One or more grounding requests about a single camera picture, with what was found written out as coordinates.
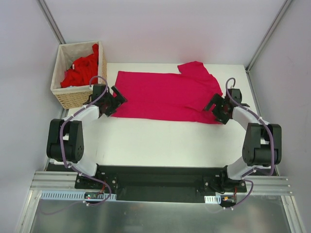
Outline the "magenta t shirt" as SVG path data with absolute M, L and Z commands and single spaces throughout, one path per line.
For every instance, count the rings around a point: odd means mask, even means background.
M 177 68 L 178 73 L 119 71 L 115 87 L 127 102 L 113 116 L 217 124 L 205 110 L 215 94 L 223 94 L 216 78 L 201 62 Z

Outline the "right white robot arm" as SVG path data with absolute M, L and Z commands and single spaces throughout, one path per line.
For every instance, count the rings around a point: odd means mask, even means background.
M 227 89 L 224 98 L 214 94 L 205 110 L 211 110 L 216 121 L 222 124 L 234 120 L 245 129 L 242 156 L 225 166 L 220 173 L 219 187 L 223 191 L 232 190 L 236 181 L 256 171 L 273 175 L 275 165 L 280 163 L 282 157 L 280 125 L 260 118 L 248 104 L 242 103 L 242 94 L 235 88 Z

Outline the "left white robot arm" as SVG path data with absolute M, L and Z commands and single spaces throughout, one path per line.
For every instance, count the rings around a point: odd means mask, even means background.
M 127 99 L 112 86 L 95 84 L 87 101 L 76 113 L 63 119 L 53 119 L 50 122 L 46 154 L 65 167 L 76 170 L 81 175 L 87 175 L 86 183 L 93 189 L 99 188 L 103 178 L 97 172 L 97 164 L 86 156 L 83 128 L 87 124 L 116 113 L 117 109 Z

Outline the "wicker laundry basket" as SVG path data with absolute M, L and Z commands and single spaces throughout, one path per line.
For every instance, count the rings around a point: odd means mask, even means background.
M 61 82 L 65 78 L 65 72 L 75 60 L 93 53 L 93 45 L 97 45 L 99 48 L 98 68 L 96 74 L 106 78 L 107 62 L 101 41 L 61 44 L 58 46 L 51 81 L 51 92 L 55 95 L 64 109 L 81 107 L 82 104 L 87 101 L 88 96 L 92 93 L 89 84 L 62 88 Z

